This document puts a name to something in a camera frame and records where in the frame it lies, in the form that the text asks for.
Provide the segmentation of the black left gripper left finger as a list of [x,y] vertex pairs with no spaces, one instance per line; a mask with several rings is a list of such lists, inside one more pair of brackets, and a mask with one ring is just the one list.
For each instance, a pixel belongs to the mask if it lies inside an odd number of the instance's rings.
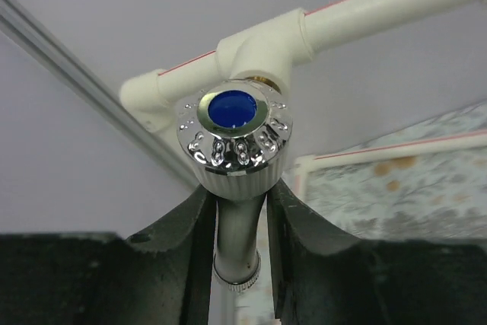
[[206,324],[213,197],[199,187],[126,239],[108,232],[4,234],[3,324]]

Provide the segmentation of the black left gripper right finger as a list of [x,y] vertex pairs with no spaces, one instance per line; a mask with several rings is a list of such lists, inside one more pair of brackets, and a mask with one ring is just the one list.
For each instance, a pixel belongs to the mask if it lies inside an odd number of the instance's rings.
[[267,195],[274,313],[283,324],[484,324],[486,242],[370,240],[283,182]]

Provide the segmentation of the white water faucet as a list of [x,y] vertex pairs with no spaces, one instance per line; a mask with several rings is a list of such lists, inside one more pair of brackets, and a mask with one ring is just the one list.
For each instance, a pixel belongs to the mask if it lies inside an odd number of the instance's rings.
[[292,126],[286,98],[249,78],[200,91],[178,110],[178,142],[199,183],[216,198],[213,271],[233,292],[258,279],[259,216],[285,169]]

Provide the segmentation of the white pipe frame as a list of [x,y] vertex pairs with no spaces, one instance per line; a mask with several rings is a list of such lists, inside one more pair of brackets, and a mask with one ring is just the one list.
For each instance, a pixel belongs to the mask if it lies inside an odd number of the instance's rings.
[[482,0],[342,0],[316,11],[296,9],[229,36],[214,51],[166,71],[127,80],[122,106],[148,131],[174,131],[188,97],[228,80],[249,78],[276,88],[287,100],[291,70],[326,49]]

